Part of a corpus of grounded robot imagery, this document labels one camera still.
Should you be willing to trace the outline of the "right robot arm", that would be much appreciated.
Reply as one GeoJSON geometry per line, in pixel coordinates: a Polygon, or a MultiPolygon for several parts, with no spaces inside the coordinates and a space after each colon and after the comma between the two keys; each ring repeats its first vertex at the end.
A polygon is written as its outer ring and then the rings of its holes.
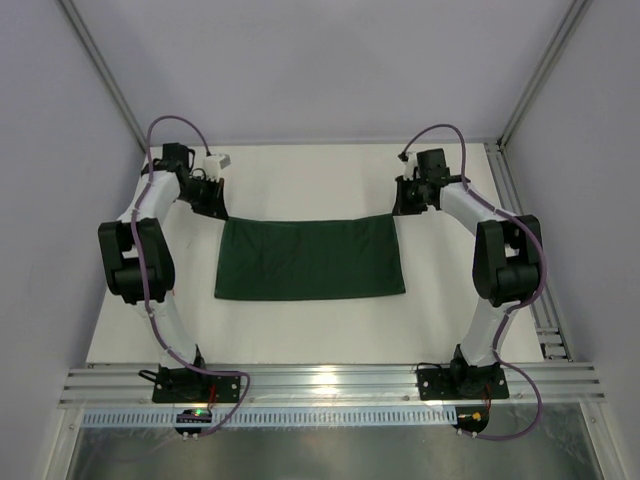
{"type": "Polygon", "coordinates": [[[465,175],[451,173],[441,149],[402,152],[399,158],[405,170],[396,179],[394,215],[434,208],[475,238],[472,281],[478,303],[471,324],[448,364],[418,365],[419,395],[423,400],[506,399],[500,359],[504,336],[543,279],[539,220],[492,205],[465,175]]]}

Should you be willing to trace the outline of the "dark green cloth napkin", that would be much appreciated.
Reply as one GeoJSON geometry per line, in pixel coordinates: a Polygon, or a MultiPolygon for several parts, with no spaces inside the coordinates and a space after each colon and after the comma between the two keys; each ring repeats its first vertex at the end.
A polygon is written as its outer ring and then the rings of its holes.
{"type": "Polygon", "coordinates": [[[325,301],[406,292],[390,214],[327,221],[229,218],[214,297],[233,301],[325,301]]]}

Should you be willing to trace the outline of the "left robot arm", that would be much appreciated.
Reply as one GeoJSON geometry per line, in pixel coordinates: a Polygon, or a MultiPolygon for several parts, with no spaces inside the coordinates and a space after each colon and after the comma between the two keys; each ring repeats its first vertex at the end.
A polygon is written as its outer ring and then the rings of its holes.
{"type": "Polygon", "coordinates": [[[148,321],[161,348],[157,369],[138,373],[152,383],[157,404],[235,403],[239,395],[238,375],[206,373],[175,303],[176,269],[162,229],[171,206],[182,201],[197,215],[228,218],[220,173],[230,165],[229,155],[206,152],[200,165],[195,160],[186,145],[163,145],[160,157],[144,164],[125,212],[98,228],[109,291],[148,321]]]}

